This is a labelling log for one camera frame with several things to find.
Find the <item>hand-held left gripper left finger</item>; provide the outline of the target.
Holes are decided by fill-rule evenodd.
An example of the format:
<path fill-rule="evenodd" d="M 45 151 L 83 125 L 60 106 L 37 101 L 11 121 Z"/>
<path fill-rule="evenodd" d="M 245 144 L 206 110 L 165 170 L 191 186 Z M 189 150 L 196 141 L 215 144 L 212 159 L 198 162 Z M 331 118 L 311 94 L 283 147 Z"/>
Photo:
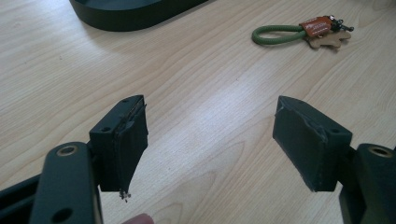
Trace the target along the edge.
<path fill-rule="evenodd" d="M 101 191 L 118 191 L 127 200 L 135 169 L 148 147 L 144 96 L 120 100 L 89 135 L 92 163 Z"/>

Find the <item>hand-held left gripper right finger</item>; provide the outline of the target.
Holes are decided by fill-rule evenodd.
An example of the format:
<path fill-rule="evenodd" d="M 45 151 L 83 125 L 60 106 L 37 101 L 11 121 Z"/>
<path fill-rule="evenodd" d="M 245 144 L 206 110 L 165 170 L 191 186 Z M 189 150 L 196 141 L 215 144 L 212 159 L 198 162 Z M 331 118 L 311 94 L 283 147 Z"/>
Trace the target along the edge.
<path fill-rule="evenodd" d="M 312 191 L 335 190 L 351 131 L 304 101 L 279 96 L 273 138 Z"/>

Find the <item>dark oval tray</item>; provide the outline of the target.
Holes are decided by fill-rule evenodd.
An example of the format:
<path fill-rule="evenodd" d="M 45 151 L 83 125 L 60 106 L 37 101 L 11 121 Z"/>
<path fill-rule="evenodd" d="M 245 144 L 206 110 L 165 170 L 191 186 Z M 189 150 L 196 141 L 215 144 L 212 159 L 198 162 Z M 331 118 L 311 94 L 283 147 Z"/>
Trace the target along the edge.
<path fill-rule="evenodd" d="M 69 0 L 77 16 L 91 27 L 131 32 L 169 20 L 208 0 Z"/>

